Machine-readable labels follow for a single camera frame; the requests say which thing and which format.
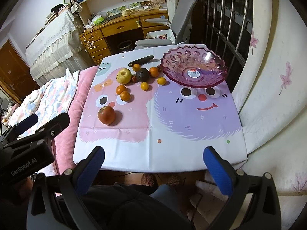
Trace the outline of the red apple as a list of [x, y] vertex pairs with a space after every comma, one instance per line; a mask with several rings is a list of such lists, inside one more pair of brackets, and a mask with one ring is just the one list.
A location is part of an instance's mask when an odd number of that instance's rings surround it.
[[111, 106], [104, 106], [98, 111], [98, 119], [104, 125], [109, 125], [116, 118], [115, 110]]

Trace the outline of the orange tangerine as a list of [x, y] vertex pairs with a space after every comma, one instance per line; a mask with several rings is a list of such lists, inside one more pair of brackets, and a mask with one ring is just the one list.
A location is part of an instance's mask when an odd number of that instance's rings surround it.
[[123, 91], [120, 94], [120, 98], [124, 102], [129, 102], [131, 99], [131, 94], [128, 91]]
[[127, 88], [126, 86], [124, 85], [119, 85], [117, 88], [116, 88], [116, 94], [117, 95], [120, 95], [122, 92], [124, 91], [127, 91]]
[[156, 78], [159, 76], [159, 70], [156, 67], [151, 67], [149, 69], [150, 76]]

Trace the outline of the wrinkled brown red fruit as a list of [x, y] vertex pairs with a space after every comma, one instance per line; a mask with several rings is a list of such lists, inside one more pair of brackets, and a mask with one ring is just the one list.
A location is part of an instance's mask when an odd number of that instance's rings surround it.
[[138, 79], [137, 79], [137, 77], [135, 75], [132, 76], [131, 82], [133, 82], [133, 83], [137, 83], [138, 82]]

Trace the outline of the small yellow kumquat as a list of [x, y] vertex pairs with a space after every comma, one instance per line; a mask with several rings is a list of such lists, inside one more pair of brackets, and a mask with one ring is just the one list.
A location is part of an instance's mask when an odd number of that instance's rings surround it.
[[167, 80], [164, 77], [160, 77], [157, 79], [157, 83], [159, 85], [165, 85], [167, 83]]
[[142, 82], [140, 87], [143, 91], [147, 91], [149, 89], [149, 84], [147, 82]]

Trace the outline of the small orange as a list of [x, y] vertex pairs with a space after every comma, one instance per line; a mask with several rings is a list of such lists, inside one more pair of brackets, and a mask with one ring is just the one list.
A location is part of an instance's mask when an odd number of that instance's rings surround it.
[[139, 64], [134, 64], [132, 66], [132, 69], [133, 69], [134, 72], [138, 72], [140, 70], [140, 65]]

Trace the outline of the dark avocado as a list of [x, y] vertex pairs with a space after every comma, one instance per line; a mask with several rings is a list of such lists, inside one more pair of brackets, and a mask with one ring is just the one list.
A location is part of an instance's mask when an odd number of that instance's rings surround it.
[[136, 78], [139, 82], [147, 82], [150, 78], [150, 72], [146, 68], [140, 68], [136, 73]]

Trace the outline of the small dark red fruit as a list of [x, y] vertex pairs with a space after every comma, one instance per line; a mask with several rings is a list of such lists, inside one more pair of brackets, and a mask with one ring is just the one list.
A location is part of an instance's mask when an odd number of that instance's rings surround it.
[[157, 69], [158, 69], [159, 73], [161, 73], [163, 71], [163, 68], [160, 65], [157, 66]]

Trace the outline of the pink blanket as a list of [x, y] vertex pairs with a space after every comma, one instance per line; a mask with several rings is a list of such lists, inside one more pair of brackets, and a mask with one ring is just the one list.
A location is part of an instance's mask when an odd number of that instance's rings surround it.
[[77, 90], [68, 110], [70, 124], [53, 140], [55, 161], [51, 164], [52, 175], [62, 174], [66, 169], [75, 167], [73, 153], [78, 126], [88, 92], [97, 70], [98, 66], [95, 65], [81, 71], [79, 74]]

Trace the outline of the floral quilt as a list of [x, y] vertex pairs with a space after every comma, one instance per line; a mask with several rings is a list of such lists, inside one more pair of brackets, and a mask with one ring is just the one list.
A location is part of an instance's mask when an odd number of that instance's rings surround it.
[[77, 91], [79, 74], [79, 70], [72, 73], [66, 69], [65, 76], [48, 81], [25, 97], [22, 105], [9, 118], [8, 125], [14, 126], [32, 114], [38, 116], [38, 122], [20, 134], [19, 139], [34, 134], [60, 113], [68, 112]]

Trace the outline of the white lace cover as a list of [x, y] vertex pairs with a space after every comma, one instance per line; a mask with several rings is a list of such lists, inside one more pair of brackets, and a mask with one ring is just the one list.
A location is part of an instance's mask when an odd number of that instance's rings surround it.
[[26, 49], [30, 75], [39, 85], [71, 72], [94, 65], [80, 34], [84, 29], [79, 18], [65, 10], [47, 24]]

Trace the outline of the white butterfly curtain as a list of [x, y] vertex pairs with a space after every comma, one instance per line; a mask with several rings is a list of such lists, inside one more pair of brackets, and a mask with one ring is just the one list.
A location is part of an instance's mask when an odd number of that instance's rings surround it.
[[306, 205], [306, 25], [290, 0], [253, 0], [248, 58], [233, 90], [248, 153], [269, 172], [290, 229]]

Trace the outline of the wooden desk with drawers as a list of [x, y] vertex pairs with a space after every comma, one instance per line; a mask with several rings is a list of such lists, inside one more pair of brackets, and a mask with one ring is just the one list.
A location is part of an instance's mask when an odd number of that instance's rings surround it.
[[86, 29], [80, 34], [80, 41], [93, 62], [99, 65], [105, 57], [121, 53], [126, 44], [131, 43], [129, 48], [134, 49], [135, 42], [145, 39], [147, 33], [167, 28], [147, 21], [154, 18], [167, 19], [167, 10], [142, 10], [127, 17], [117, 17]]

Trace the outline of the white storage box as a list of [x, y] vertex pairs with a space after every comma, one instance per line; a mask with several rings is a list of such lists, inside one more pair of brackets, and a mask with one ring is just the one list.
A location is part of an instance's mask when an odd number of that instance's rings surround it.
[[168, 29], [168, 30], [148, 32], [146, 34], [146, 39], [167, 39], [174, 41], [175, 36], [173, 31], [171, 29]]

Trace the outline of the metal window grille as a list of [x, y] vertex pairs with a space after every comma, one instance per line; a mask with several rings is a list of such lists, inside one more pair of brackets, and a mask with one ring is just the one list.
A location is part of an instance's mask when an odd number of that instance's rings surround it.
[[245, 66], [253, 25], [253, 0], [199, 0], [191, 16], [191, 44], [204, 44], [227, 66], [234, 90]]

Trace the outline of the grey office chair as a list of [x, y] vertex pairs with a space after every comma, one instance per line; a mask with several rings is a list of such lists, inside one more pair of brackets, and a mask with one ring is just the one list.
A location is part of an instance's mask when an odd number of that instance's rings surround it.
[[168, 45], [181, 45], [189, 42], [190, 30], [191, 30], [191, 16], [192, 11], [198, 0], [178, 0], [178, 4], [174, 13], [174, 17], [171, 21], [162, 18], [146, 19], [146, 22], [153, 24], [161, 24], [171, 29], [174, 33], [175, 40], [167, 39], [144, 39], [138, 40], [135, 44], [135, 49], [144, 49], [158, 46]]

